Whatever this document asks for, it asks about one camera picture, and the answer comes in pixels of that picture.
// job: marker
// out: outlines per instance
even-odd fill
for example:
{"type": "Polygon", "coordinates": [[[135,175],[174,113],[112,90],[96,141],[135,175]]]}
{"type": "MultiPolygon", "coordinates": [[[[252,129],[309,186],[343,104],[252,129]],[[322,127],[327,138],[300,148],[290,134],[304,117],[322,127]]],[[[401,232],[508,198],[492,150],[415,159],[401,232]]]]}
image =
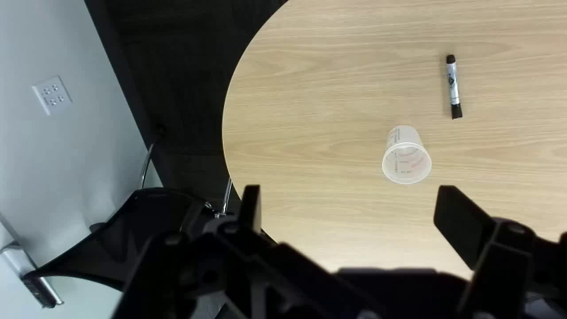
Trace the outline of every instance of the marker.
{"type": "Polygon", "coordinates": [[[463,117],[460,83],[458,83],[458,58],[456,55],[447,55],[447,78],[449,78],[449,99],[453,118],[463,117]]]}

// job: round table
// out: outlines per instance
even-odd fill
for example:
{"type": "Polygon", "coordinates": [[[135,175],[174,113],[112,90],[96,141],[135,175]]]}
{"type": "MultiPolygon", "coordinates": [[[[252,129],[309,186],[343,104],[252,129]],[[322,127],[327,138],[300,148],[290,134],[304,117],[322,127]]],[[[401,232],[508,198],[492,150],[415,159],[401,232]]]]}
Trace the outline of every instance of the round table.
{"type": "Polygon", "coordinates": [[[263,226],[327,269],[470,269],[433,223],[440,184],[541,237],[567,230],[567,3],[291,0],[256,35],[228,93],[224,147],[263,226]],[[460,67],[451,118],[446,56],[460,67]],[[382,171],[415,125],[433,173],[382,171]]]}

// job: wooden table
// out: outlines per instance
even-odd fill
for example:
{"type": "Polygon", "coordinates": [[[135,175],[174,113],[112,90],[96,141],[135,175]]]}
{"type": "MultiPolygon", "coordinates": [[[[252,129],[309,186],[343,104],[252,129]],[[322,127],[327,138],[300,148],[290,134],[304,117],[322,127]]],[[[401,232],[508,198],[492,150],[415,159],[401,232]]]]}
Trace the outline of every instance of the wooden table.
{"type": "Polygon", "coordinates": [[[470,271],[433,225],[440,184],[557,241],[567,230],[567,3],[291,0],[233,78],[224,147],[263,184],[263,226],[327,269],[470,271]],[[456,53],[465,118],[453,120],[456,53]],[[421,184],[382,171],[389,131],[419,129],[421,184]]]}

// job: clear plastic cup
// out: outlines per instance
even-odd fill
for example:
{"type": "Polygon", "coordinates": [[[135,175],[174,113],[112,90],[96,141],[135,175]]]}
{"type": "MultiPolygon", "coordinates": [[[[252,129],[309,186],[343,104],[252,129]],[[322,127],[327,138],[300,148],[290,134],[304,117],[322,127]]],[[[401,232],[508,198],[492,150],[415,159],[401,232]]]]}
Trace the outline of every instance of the clear plastic cup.
{"type": "Polygon", "coordinates": [[[415,184],[424,180],[431,168],[433,161],[419,131],[412,125],[396,125],[384,157],[385,175],[398,184],[415,184]]]}

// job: wall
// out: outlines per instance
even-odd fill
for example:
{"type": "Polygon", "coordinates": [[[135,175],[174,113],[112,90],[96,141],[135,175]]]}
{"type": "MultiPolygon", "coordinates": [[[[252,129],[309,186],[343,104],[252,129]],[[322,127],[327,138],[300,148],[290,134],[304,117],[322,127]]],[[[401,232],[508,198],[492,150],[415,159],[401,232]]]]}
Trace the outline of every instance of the wall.
{"type": "MultiPolygon", "coordinates": [[[[45,264],[121,207],[137,187],[146,145],[82,0],[0,7],[0,214],[45,264]],[[49,117],[31,85],[57,74],[73,106],[49,117]]],[[[66,304],[38,310],[0,262],[0,315],[102,317],[118,299],[84,280],[54,283],[66,304]]]]}

